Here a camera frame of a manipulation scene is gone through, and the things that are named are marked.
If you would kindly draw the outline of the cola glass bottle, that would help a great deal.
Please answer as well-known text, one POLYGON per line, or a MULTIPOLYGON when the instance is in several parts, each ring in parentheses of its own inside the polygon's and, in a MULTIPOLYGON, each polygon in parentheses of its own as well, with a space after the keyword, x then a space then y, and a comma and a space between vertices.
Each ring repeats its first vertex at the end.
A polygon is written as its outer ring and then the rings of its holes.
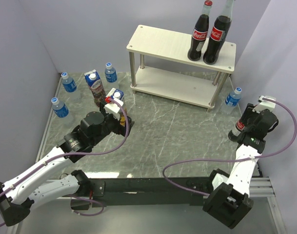
POLYGON ((247 125, 247 118, 242 117, 236 123, 233 129, 229 132, 228 138, 232 142, 240 143, 244 138, 244 128, 247 125))
POLYGON ((206 0, 204 2, 201 15, 194 26, 191 45, 187 54, 188 59, 191 61, 198 61, 201 58, 201 51, 207 39, 209 30, 209 15, 212 4, 211 0, 206 0))
POLYGON ((215 20, 210 33, 207 49, 203 56, 203 61, 206 64, 215 64, 219 57, 219 53, 232 23, 234 3, 234 0, 227 0, 222 12, 215 20))

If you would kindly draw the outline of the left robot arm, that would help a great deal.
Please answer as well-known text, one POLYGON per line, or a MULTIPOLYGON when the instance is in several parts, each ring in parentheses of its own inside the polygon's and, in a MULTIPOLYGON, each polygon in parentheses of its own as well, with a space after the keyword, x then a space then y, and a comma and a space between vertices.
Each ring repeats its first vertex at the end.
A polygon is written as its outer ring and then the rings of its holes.
POLYGON ((14 226, 32 209, 64 195, 86 195, 90 184, 82 171, 75 171, 57 182, 45 184, 51 175, 92 156, 92 149, 111 133, 127 138, 132 120, 123 101, 116 98, 101 103, 98 112, 90 112, 42 159, 26 171, 0 182, 0 215, 4 225, 14 226))

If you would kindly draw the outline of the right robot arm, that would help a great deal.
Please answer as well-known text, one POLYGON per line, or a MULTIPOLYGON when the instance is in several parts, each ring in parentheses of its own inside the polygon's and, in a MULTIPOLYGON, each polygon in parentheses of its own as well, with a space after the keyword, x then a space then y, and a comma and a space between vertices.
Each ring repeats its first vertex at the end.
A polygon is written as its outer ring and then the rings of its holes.
POLYGON ((266 135, 278 125, 273 113, 275 103, 261 101, 247 104, 241 118, 229 132, 228 138, 236 142, 236 162, 228 174, 216 169, 206 182, 210 193, 203 210, 229 229, 233 229, 252 209, 250 182, 258 161, 265 148, 266 135))

